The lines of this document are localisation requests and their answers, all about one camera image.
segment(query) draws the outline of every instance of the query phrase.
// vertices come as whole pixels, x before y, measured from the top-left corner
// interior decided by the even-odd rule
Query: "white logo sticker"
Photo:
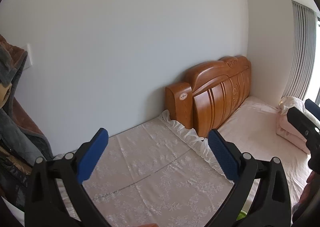
[[[187,96],[188,96],[187,93],[182,93],[182,94],[180,95],[179,99],[180,99],[181,101],[183,101],[183,100],[185,100],[185,99],[187,98]]]

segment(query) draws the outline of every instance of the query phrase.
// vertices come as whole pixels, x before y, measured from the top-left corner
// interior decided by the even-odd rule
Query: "white ruffle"
[[[158,119],[165,123],[174,134],[201,156],[214,170],[226,178],[221,166],[209,147],[207,138],[199,137],[194,128],[186,129],[180,122],[171,120],[168,110],[163,111]]]

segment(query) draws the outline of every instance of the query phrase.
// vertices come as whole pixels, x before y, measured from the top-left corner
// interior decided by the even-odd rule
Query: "white switch plate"
[[[24,50],[28,52],[27,60],[24,65],[24,70],[32,66],[32,58],[31,58],[31,46],[30,44],[26,44],[24,47],[22,47]]]

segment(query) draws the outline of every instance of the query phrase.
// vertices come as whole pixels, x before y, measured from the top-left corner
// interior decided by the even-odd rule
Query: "white wall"
[[[164,108],[185,69],[246,55],[247,0],[3,0],[0,33],[30,43],[16,97],[54,154]]]
[[[248,0],[248,8],[247,57],[252,63],[251,95],[277,106],[292,65],[292,1]]]

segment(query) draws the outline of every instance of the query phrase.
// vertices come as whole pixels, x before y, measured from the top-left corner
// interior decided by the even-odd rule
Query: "bed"
[[[233,186],[208,146],[213,128],[257,159],[278,156],[295,204],[310,173],[308,156],[276,135],[277,109],[248,97],[250,85],[251,65],[243,56],[199,64],[166,87],[166,110],[158,118],[111,137],[83,184],[108,222],[204,226]],[[70,215],[77,217],[61,182],[60,191]]]

